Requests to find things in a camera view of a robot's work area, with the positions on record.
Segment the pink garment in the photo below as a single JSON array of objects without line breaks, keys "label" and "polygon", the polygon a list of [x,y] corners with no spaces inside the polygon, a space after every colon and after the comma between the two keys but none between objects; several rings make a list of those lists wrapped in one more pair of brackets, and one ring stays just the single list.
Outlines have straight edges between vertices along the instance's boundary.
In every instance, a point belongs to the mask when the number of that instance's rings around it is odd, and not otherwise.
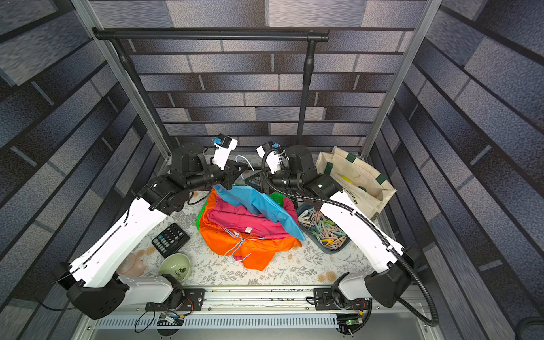
[{"label": "pink garment", "polygon": [[252,214],[243,205],[235,207],[218,195],[214,195],[215,205],[208,202],[205,216],[221,228],[241,232],[264,239],[286,239],[287,233],[280,222],[272,222],[262,214]]}]

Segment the teal clothespin tray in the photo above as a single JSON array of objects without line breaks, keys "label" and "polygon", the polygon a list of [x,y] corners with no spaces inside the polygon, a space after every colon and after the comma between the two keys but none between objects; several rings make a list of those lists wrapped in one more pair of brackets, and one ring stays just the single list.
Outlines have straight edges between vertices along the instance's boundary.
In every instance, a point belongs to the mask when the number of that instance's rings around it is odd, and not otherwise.
[{"label": "teal clothespin tray", "polygon": [[336,254],[351,240],[344,231],[316,207],[309,204],[297,209],[297,221],[302,231],[326,254]]}]

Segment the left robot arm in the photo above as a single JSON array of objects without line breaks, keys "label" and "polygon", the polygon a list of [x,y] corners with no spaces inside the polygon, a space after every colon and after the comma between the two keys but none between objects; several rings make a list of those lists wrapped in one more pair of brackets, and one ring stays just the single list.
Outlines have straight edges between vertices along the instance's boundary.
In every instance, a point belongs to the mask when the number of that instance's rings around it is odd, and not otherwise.
[{"label": "left robot arm", "polygon": [[229,158],[235,139],[216,137],[215,154],[208,161],[205,149],[184,143],[171,156],[170,169],[149,180],[138,192],[126,213],[102,238],[71,263],[59,263],[55,282],[67,292],[70,303],[92,320],[99,320],[119,307],[144,304],[151,311],[174,311],[186,301],[181,283],[169,274],[131,278],[117,269],[133,248],[156,225],[182,211],[194,191],[216,184],[230,189],[247,169]]}]

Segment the pink plastic cup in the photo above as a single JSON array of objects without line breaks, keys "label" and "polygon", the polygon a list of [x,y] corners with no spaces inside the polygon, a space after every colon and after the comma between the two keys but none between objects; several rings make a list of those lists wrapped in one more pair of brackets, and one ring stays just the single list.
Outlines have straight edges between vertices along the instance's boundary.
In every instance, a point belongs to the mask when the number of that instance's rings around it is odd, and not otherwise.
[{"label": "pink plastic cup", "polygon": [[116,270],[118,275],[129,277],[140,277],[144,271],[143,260],[134,254],[129,254]]}]

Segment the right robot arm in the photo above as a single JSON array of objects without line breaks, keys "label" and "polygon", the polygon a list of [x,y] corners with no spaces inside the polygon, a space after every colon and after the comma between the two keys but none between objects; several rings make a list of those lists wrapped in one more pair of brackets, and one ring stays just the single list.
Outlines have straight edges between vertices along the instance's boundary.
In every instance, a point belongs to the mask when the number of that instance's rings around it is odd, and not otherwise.
[{"label": "right robot arm", "polygon": [[358,209],[351,193],[334,174],[331,163],[319,170],[310,151],[301,144],[284,150],[277,143],[265,143],[256,151],[262,159],[258,173],[261,190],[320,203],[320,212],[331,218],[368,259],[370,273],[347,273],[335,282],[336,304],[365,297],[384,307],[399,303],[416,313],[415,307],[402,298],[406,289],[416,284],[428,306],[434,305],[417,274],[419,252],[391,239]]}]

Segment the blue t-shirt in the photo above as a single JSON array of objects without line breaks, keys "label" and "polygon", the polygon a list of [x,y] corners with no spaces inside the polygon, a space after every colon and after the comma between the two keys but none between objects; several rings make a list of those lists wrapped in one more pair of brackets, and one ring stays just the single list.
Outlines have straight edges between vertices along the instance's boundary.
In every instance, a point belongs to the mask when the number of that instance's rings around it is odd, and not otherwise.
[{"label": "blue t-shirt", "polygon": [[238,207],[243,205],[251,214],[262,214],[272,222],[279,222],[283,229],[299,241],[305,241],[305,236],[298,226],[296,218],[284,208],[280,207],[268,195],[260,193],[250,186],[233,186],[226,189],[221,184],[214,185],[213,189],[223,201]]}]

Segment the black calculator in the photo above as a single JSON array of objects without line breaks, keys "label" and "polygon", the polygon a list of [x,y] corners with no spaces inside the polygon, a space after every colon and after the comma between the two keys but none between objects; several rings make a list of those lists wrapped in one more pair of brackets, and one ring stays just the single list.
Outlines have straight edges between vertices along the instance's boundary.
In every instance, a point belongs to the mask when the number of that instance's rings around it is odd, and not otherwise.
[{"label": "black calculator", "polygon": [[177,223],[172,223],[152,240],[152,245],[166,259],[177,253],[190,239]]}]

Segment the green ceramic bowl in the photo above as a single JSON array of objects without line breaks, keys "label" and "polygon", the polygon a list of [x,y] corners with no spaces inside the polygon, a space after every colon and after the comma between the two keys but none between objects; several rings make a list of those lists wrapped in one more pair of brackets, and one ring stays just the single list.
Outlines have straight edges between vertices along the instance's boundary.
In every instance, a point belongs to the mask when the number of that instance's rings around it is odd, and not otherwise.
[{"label": "green ceramic bowl", "polygon": [[176,253],[168,256],[161,263],[159,275],[168,274],[173,276],[178,282],[183,283],[191,272],[191,262],[187,255]]}]

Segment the green plastic laundry basket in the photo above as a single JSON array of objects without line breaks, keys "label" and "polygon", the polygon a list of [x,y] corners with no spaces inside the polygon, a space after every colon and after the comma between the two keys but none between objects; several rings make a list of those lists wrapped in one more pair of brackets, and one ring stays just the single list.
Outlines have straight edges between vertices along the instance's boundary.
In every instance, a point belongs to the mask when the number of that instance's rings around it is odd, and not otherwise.
[{"label": "green plastic laundry basket", "polygon": [[[269,195],[269,197],[275,202],[277,203],[280,207],[284,207],[284,204],[283,204],[283,200],[285,198],[284,195],[281,195],[277,192],[275,193],[272,193],[271,195]],[[208,198],[204,201],[204,206],[201,208],[200,212],[198,213],[197,215],[197,218],[195,220],[195,225],[196,225],[196,228],[197,230],[200,230],[200,222],[201,222],[201,218],[202,218],[202,215],[204,214],[204,211],[205,211],[205,208],[207,206],[207,203],[208,203]]]}]

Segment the orange garment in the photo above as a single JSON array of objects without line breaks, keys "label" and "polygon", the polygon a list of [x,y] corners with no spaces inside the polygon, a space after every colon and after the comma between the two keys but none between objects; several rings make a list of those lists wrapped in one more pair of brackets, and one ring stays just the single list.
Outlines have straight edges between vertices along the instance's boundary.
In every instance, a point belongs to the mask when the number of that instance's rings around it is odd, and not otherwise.
[{"label": "orange garment", "polygon": [[[212,191],[208,197],[208,202],[215,205],[214,196],[219,196],[216,191]],[[209,248],[218,255],[224,256],[224,253],[231,249],[237,243],[237,240],[229,236],[221,227],[206,218],[205,211],[200,222],[200,234]],[[257,238],[253,235],[237,232],[243,238]],[[243,256],[251,255],[245,259],[243,266],[247,269],[263,271],[279,252],[287,252],[294,247],[301,247],[302,242],[294,237],[286,239],[264,239],[260,241],[246,241],[235,255],[238,259]]]}]

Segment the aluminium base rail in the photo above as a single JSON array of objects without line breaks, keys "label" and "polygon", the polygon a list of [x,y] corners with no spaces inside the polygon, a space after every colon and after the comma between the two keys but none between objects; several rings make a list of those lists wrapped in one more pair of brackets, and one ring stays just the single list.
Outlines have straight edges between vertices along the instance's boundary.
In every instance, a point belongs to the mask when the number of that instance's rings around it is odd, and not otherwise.
[{"label": "aluminium base rail", "polygon": [[123,307],[99,320],[82,318],[75,339],[93,339],[100,331],[126,331],[129,336],[171,339],[189,330],[318,330],[337,331],[371,324],[374,317],[407,319],[417,330],[427,326],[402,304],[385,307],[370,297],[338,303],[329,286],[187,287],[191,302],[170,312]]}]

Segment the black clothes rack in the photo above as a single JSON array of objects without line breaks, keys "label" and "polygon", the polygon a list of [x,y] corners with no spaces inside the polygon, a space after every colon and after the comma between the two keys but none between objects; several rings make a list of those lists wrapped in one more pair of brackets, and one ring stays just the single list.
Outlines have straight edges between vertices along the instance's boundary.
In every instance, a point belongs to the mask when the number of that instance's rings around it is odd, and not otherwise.
[{"label": "black clothes rack", "polygon": [[330,39],[328,32],[283,32],[283,31],[248,31],[248,30],[196,30],[190,31],[185,28],[92,28],[93,36],[99,41],[109,41],[117,53],[119,62],[135,86],[138,96],[141,98],[144,107],[151,115],[154,123],[158,125],[162,139],[165,144],[165,158],[171,157],[171,141],[166,128],[162,124],[159,114],[152,103],[147,90],[145,89],[136,68],[122,46],[122,40],[180,40],[180,41],[303,41],[307,43],[307,52],[303,65],[303,90],[300,102],[298,117],[298,129],[296,143],[303,143],[303,130],[306,117],[307,102],[310,93],[310,84],[315,68],[315,51],[318,43],[326,43]]}]

